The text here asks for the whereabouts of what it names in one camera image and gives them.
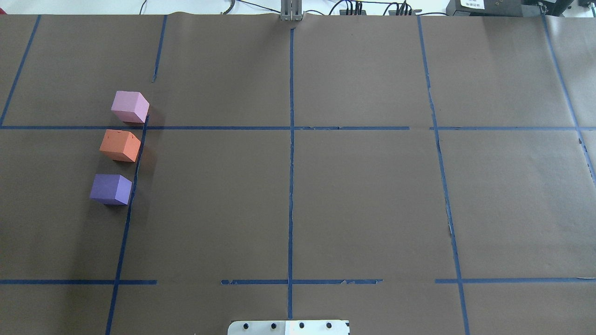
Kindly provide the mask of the orange foam cube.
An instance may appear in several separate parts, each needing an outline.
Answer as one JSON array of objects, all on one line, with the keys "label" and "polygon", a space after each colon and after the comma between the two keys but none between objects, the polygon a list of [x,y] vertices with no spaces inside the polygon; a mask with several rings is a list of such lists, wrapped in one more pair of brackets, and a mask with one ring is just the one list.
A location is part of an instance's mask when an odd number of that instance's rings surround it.
[{"label": "orange foam cube", "polygon": [[99,151],[113,161],[136,162],[141,141],[130,131],[107,129]]}]

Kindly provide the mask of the light pink foam cube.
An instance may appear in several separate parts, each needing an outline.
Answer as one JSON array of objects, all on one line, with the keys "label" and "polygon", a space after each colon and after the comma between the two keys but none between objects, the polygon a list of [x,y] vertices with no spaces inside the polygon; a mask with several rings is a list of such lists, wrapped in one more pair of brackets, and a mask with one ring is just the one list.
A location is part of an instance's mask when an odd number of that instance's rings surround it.
[{"label": "light pink foam cube", "polygon": [[150,104],[142,93],[116,91],[111,111],[127,123],[145,123]]}]

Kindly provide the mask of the dark purple foam cube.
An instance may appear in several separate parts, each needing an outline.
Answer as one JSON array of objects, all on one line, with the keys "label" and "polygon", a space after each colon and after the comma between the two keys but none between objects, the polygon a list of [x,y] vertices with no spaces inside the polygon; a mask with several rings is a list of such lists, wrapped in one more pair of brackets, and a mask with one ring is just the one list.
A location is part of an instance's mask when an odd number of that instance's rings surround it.
[{"label": "dark purple foam cube", "polygon": [[132,181],[121,174],[96,174],[89,198],[106,205],[128,205]]}]

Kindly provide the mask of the black device box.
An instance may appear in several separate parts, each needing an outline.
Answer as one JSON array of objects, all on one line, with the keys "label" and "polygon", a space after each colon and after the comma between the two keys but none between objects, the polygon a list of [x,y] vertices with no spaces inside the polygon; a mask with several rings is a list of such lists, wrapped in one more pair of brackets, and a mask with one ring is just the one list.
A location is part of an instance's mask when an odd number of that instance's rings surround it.
[{"label": "black device box", "polygon": [[572,0],[450,0],[448,16],[535,17],[560,16]]}]

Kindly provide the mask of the grey aluminium frame post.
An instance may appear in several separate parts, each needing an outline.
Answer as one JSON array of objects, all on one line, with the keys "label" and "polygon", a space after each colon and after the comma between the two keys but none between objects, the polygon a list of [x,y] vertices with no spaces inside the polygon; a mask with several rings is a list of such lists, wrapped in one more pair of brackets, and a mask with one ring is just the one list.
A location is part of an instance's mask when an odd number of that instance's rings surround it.
[{"label": "grey aluminium frame post", "polygon": [[281,0],[280,14],[281,21],[301,21],[304,18],[302,0]]}]

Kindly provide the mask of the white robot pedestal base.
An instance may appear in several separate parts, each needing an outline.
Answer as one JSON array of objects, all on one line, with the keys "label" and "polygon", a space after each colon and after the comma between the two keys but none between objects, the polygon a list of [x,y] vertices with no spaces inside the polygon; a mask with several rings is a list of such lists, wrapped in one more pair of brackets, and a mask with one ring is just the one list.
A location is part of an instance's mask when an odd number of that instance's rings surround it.
[{"label": "white robot pedestal base", "polygon": [[266,320],[230,323],[228,335],[349,335],[346,320]]}]

